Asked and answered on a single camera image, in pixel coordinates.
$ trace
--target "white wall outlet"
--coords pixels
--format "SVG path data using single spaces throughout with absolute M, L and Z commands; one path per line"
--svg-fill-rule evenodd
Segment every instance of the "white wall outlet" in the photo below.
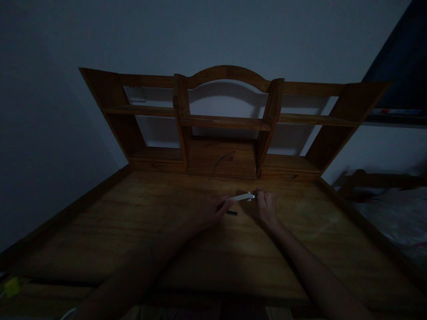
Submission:
M 144 89 L 141 87 L 123 86 L 129 102 L 146 102 Z

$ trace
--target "small wooden drawer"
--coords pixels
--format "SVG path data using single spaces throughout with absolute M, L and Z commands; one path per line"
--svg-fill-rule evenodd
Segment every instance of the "small wooden drawer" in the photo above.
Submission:
M 262 180 L 279 180 L 291 182 L 311 182 L 316 179 L 318 174 L 307 172 L 290 172 L 274 169 L 263 169 L 261 172 Z
M 185 173 L 184 164 L 129 160 L 129 165 L 132 169 L 138 170 L 138 171 L 162 171 L 162 172 Z

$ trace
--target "white cable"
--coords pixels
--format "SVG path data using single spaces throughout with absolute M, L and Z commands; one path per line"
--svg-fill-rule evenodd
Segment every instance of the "white cable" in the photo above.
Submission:
M 77 311 L 77 308 L 73 308 L 73 309 L 69 310 L 66 314 L 64 314 L 64 316 L 60 320 L 65 320 L 70 314 L 72 314 L 73 312 L 76 312 L 76 311 Z

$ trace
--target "human hand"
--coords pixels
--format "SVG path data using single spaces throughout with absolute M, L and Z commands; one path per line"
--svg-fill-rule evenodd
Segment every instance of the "human hand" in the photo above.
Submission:
M 257 187 L 257 193 L 260 220 L 266 225 L 275 224 L 277 221 L 276 195 L 273 192 L 264 192 L 260 187 Z
M 192 223 L 196 225 L 199 231 L 208 229 L 221 221 L 227 210 L 229 210 L 234 201 L 227 200 L 230 196 L 223 195 L 219 197 L 208 197 L 202 207 L 190 217 Z

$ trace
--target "white object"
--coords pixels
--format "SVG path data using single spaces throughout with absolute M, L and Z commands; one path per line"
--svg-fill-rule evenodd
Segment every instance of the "white object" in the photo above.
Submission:
M 248 192 L 239 196 L 228 198 L 227 200 L 233 200 L 234 202 L 248 199 L 248 201 L 251 201 L 252 199 L 255 199 L 257 196 L 254 196 L 252 193 Z

